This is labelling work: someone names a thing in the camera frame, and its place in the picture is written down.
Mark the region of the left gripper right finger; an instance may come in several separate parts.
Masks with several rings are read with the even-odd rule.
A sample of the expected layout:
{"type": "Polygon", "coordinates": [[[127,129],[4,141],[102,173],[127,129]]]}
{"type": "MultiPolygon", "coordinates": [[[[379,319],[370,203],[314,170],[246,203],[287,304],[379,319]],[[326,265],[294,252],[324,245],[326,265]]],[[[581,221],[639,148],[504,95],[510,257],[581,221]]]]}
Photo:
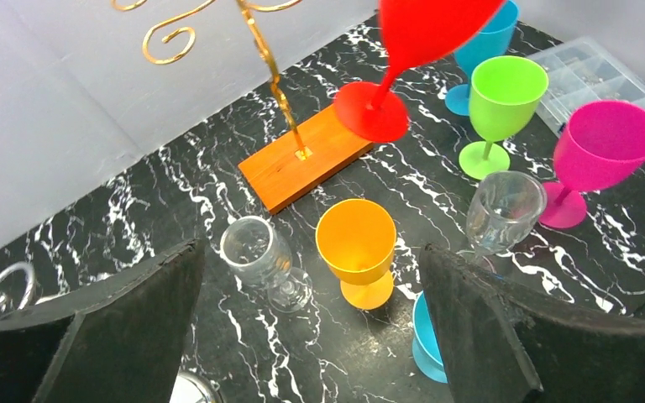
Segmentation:
{"type": "Polygon", "coordinates": [[[645,402],[645,319],[504,280],[436,244],[418,257],[457,402],[645,402]]]}

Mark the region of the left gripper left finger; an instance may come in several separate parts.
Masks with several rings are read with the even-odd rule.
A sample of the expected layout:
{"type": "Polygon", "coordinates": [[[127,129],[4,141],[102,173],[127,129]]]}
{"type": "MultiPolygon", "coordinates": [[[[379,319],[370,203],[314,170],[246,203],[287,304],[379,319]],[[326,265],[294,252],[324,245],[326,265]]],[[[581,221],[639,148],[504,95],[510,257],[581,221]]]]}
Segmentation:
{"type": "Polygon", "coordinates": [[[200,293],[192,239],[0,319],[0,402],[167,402],[200,293]]]}

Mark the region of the teal wine glass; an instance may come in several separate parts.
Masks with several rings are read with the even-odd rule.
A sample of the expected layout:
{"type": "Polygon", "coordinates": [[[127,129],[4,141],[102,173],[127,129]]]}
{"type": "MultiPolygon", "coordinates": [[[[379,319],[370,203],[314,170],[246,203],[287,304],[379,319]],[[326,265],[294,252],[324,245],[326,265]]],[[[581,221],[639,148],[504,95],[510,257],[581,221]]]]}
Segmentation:
{"type": "Polygon", "coordinates": [[[447,384],[448,379],[424,292],[421,292],[414,302],[412,326],[414,332],[412,356],[416,366],[429,379],[447,384]]]}

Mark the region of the clear wine glass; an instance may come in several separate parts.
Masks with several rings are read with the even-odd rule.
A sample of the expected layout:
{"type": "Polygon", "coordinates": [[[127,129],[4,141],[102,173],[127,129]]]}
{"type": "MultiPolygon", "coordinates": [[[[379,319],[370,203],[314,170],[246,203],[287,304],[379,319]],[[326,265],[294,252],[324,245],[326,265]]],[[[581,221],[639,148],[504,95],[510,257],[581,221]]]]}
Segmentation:
{"type": "Polygon", "coordinates": [[[262,290],[277,311],[300,311],[312,299],[311,277],[294,264],[288,242],[262,217],[232,222],[220,240],[220,255],[244,285],[262,290]]]}
{"type": "Polygon", "coordinates": [[[469,247],[457,254],[493,272],[488,257],[526,238],[547,203],[547,192],[532,176],[514,170],[489,174],[479,183],[466,216],[469,247]]]}

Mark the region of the orange yellow wine glass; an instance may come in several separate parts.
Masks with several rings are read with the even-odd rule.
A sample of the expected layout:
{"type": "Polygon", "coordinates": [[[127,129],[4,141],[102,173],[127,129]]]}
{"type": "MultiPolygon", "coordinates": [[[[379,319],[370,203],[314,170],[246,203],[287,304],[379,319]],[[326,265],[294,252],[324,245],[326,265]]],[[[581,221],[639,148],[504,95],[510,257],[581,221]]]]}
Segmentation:
{"type": "Polygon", "coordinates": [[[330,207],[315,230],[317,251],[338,278],[343,298],[360,310],[374,310],[391,298],[391,263],[397,233],[390,213],[366,199],[330,207]]]}

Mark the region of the pink wine glass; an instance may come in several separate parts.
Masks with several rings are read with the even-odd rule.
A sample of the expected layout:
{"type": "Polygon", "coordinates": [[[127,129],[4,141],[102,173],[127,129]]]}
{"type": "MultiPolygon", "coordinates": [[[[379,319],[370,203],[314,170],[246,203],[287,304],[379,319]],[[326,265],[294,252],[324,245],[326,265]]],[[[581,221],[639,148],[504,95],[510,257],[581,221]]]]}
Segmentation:
{"type": "Polygon", "coordinates": [[[543,184],[548,204],[539,222],[572,228],[585,218],[582,194],[624,181],[645,163],[645,110],[630,102],[599,100],[576,109],[553,152],[556,181],[543,184]]]}

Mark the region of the green wine glass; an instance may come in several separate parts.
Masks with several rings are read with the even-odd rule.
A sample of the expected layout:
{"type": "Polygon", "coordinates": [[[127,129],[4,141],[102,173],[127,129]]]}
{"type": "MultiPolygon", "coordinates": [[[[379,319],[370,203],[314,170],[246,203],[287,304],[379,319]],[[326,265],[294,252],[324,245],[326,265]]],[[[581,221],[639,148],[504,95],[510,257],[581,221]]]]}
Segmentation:
{"type": "Polygon", "coordinates": [[[510,168],[501,143],[528,125],[549,87],[549,76],[533,60],[502,55],[479,64],[470,85],[469,119],[481,140],[462,148],[459,164],[466,175],[482,180],[510,168]]]}

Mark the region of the blue wine glass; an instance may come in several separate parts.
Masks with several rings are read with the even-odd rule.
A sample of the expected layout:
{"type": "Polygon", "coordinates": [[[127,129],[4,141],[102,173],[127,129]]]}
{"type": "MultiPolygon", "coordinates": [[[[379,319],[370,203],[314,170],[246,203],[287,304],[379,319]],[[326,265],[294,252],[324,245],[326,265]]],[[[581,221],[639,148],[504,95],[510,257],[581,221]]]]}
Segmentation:
{"type": "Polygon", "coordinates": [[[454,52],[454,59],[468,82],[452,87],[446,94],[447,109],[459,116],[469,116],[471,76],[483,61],[504,55],[511,43],[519,19],[520,9],[512,1],[505,1],[496,15],[474,38],[454,52]]]}

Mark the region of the red wine glass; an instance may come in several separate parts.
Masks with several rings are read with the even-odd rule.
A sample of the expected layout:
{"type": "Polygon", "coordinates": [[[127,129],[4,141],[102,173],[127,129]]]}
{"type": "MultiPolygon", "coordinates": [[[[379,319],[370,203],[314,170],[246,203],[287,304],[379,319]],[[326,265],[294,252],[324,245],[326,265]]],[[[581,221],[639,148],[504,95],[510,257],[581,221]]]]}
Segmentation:
{"type": "Polygon", "coordinates": [[[374,143],[393,142],[409,127],[406,104],[391,87],[404,71],[449,55],[497,13],[501,0],[388,0],[379,2],[388,67],[379,84],[344,85],[333,105],[341,124],[374,143]]]}

